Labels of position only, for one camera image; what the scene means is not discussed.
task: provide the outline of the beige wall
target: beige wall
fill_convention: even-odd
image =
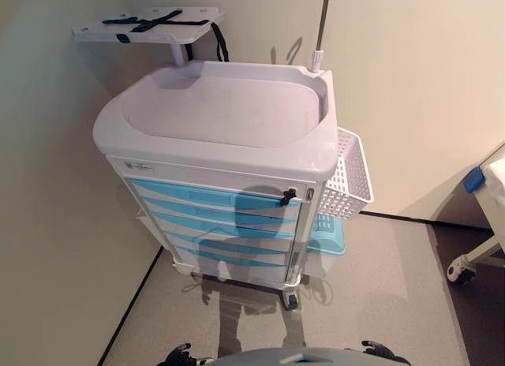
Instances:
[[[2,364],[96,364],[159,247],[92,143],[141,58],[69,30],[126,6],[0,0]]]
[[[232,61],[306,65],[322,0],[131,0],[218,6]],[[365,144],[369,211],[485,226],[457,184],[505,138],[504,0],[331,0],[323,48],[339,125]],[[214,53],[213,36],[196,56]]]

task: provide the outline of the white plastic tray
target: white plastic tray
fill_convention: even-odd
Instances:
[[[130,32],[138,24],[103,24],[107,19],[125,19],[138,17],[153,20],[163,17],[176,9],[182,13],[173,17],[172,21],[202,21],[209,20],[203,25],[173,25],[158,24],[146,32]],[[102,41],[118,43],[117,34],[126,34],[131,43],[169,43],[189,44],[197,41],[211,28],[211,23],[218,24],[223,19],[223,13],[216,7],[151,7],[138,13],[120,13],[103,17],[99,21],[81,25],[72,29],[76,41]]]

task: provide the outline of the black strap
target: black strap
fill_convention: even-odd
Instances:
[[[184,48],[186,48],[186,53],[188,54],[188,61],[193,60],[193,47],[191,44],[184,44]]]
[[[211,23],[212,30],[214,31],[215,39],[218,41],[217,45],[217,54],[218,54],[218,60],[222,61],[224,59],[224,62],[229,62],[230,57],[228,54],[228,50],[226,48],[226,41],[224,39],[223,34],[221,33],[221,30],[219,29],[218,25],[216,23]],[[223,53],[223,58],[221,58],[221,54],[219,52],[219,49]]]

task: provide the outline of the caster wheel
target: caster wheel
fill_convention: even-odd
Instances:
[[[475,277],[475,267],[466,262],[464,256],[452,261],[447,268],[447,279],[455,285],[465,285],[473,277]]]
[[[284,303],[284,308],[287,311],[293,311],[298,308],[298,299],[296,293],[294,292],[282,292],[282,302]]]

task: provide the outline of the side basket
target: side basket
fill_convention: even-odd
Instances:
[[[373,202],[372,185],[360,137],[339,128],[339,153],[335,175],[326,182],[319,213],[350,218]]]

